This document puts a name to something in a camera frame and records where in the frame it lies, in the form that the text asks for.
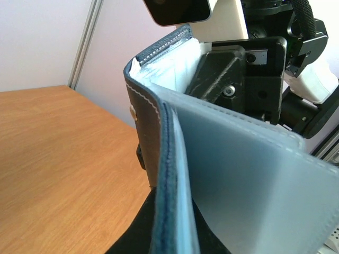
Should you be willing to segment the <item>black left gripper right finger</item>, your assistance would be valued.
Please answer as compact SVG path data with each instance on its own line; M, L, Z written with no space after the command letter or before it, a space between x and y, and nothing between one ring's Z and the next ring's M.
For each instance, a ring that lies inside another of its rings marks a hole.
M231 254L226 246L209 228L196 202L193 200L195 225L201 254Z

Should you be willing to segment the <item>blue zip card holder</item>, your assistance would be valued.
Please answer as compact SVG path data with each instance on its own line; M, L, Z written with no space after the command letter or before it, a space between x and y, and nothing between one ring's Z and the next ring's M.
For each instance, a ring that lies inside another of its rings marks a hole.
M185 94L203 47L184 25L124 77L151 187L150 253L201 253L194 208L231 253L316 253L338 226L338 168L304 140Z

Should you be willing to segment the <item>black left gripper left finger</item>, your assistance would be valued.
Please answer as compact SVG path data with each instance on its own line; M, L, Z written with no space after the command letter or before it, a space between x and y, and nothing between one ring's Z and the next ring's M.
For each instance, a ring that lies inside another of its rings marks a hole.
M150 253L155 215L155 197L156 188L153 188L130 226L105 253Z

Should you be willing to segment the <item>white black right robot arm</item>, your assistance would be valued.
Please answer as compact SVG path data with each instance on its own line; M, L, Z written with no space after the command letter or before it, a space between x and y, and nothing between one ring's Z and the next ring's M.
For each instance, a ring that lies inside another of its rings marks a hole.
M172 38L133 60L130 74L314 137L338 108L322 53L328 33L308 1L146 1Z

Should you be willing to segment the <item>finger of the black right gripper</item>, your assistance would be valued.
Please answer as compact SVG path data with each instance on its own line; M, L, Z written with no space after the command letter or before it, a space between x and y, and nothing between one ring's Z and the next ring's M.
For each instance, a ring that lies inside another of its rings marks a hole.
M137 145L137 149L136 149L136 156L138 158L138 161L140 163L140 166L143 170L145 170L145 163L144 163L144 159L143 159L143 156L142 156L142 151L141 151L141 147L140 147L140 144Z

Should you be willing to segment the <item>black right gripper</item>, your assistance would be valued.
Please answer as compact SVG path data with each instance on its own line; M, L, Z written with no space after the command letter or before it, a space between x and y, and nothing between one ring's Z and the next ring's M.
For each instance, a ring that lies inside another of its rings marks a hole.
M214 42L185 94L278 124L286 51L283 37Z

